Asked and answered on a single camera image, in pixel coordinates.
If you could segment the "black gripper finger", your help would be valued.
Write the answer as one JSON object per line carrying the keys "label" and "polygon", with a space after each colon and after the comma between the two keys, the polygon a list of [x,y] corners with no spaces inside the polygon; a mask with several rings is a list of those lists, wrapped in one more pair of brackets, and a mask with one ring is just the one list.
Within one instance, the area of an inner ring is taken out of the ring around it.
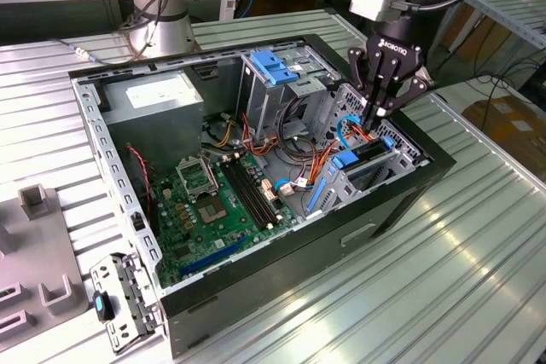
{"label": "black gripper finger", "polygon": [[391,58],[380,70],[379,89],[373,102],[373,127],[389,118],[398,109],[425,95],[433,80],[424,64],[416,67],[406,60]]}
{"label": "black gripper finger", "polygon": [[380,58],[373,57],[372,60],[369,61],[367,52],[358,47],[349,48],[348,58],[353,87],[360,92],[366,101],[362,114],[361,126],[365,131],[370,131],[374,126],[375,113],[377,110],[375,101],[378,94],[377,72]]}

